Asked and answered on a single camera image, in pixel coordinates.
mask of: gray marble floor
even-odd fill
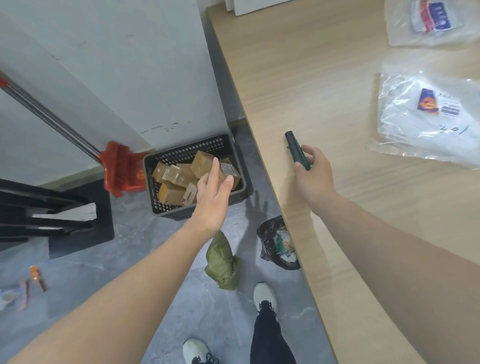
[[[265,280],[275,290],[278,321],[298,363],[335,363],[313,298],[301,271],[286,271],[260,258],[258,226],[280,215],[275,196],[247,126],[234,136],[248,164],[254,193],[229,207],[222,228],[240,257],[239,288],[220,290],[205,274],[205,253],[198,254],[185,282],[159,326],[142,363],[183,363],[182,344],[203,339],[224,364],[249,362],[256,309],[253,289]],[[0,252],[0,287],[28,277],[37,264],[49,290],[31,289],[29,307],[0,315],[0,363],[6,362],[36,335],[84,302],[94,292],[160,246],[183,222],[154,217],[146,193],[112,198],[115,239],[49,260],[44,239]]]

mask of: table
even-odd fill
[[[480,47],[388,46],[383,0],[293,0],[241,17],[208,11],[339,363],[423,363],[294,186],[284,133],[320,147],[337,190],[480,262],[478,172],[367,150],[383,62],[480,78]]]

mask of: shoe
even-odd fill
[[[183,359],[186,364],[218,364],[208,347],[200,340],[188,339],[183,344]]]
[[[276,296],[272,287],[270,287],[265,282],[258,282],[253,291],[253,301],[257,307],[257,311],[260,312],[260,306],[263,301],[268,301],[272,306],[273,311],[276,313],[277,304]]]

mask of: black shoelace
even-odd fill
[[[196,358],[194,358],[192,360],[192,364],[219,364],[219,361],[218,361],[218,359],[214,358],[214,356],[212,354],[210,354],[208,352],[206,363],[202,362],[202,360],[200,359],[200,356],[197,356]]]
[[[260,311],[264,307],[272,310],[273,314],[276,316],[276,312],[273,310],[272,303],[270,301],[265,300],[265,301],[260,302]]]

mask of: leg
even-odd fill
[[[188,339],[183,344],[183,358],[186,364],[218,364],[208,350],[208,347],[200,340]]]
[[[253,332],[250,363],[296,364],[276,320],[277,304],[273,290],[266,283],[260,282],[255,287],[253,300],[260,311]]]

